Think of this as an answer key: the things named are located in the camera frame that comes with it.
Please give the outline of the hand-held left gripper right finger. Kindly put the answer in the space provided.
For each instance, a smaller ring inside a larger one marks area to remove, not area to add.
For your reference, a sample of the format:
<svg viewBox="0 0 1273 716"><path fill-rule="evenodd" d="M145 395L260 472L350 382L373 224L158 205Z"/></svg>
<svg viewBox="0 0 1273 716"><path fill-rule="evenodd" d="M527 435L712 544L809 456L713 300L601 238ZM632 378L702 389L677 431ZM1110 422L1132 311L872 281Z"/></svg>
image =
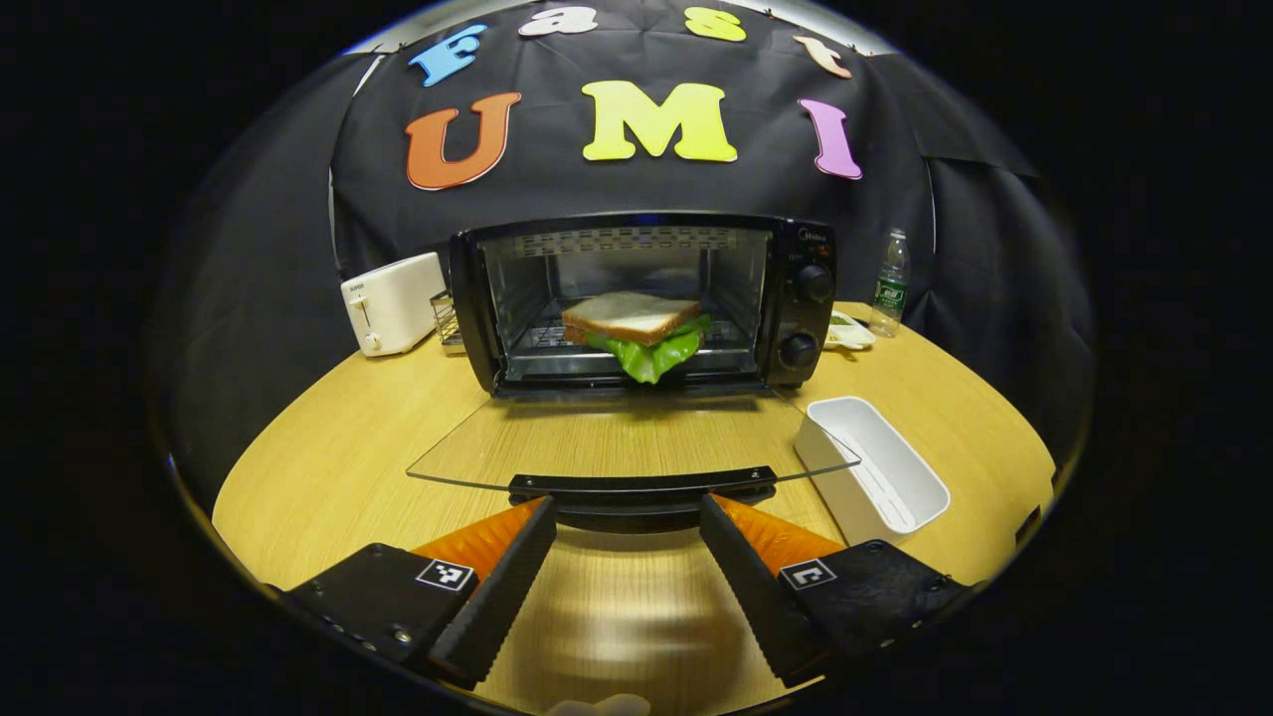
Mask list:
<svg viewBox="0 0 1273 716"><path fill-rule="evenodd" d="M973 598L889 541L847 547L714 493L699 531L787 687L876 666Z"/></svg>

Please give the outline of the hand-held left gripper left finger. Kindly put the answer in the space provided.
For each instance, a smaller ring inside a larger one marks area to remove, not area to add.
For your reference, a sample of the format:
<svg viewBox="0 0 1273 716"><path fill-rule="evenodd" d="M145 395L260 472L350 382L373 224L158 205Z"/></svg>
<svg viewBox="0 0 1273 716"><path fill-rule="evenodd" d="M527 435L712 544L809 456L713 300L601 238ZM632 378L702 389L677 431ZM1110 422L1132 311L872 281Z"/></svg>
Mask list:
<svg viewBox="0 0 1273 716"><path fill-rule="evenodd" d="M545 496L415 550L370 543L283 599L383 660L471 689L489 675L526 603L556 516Z"/></svg>

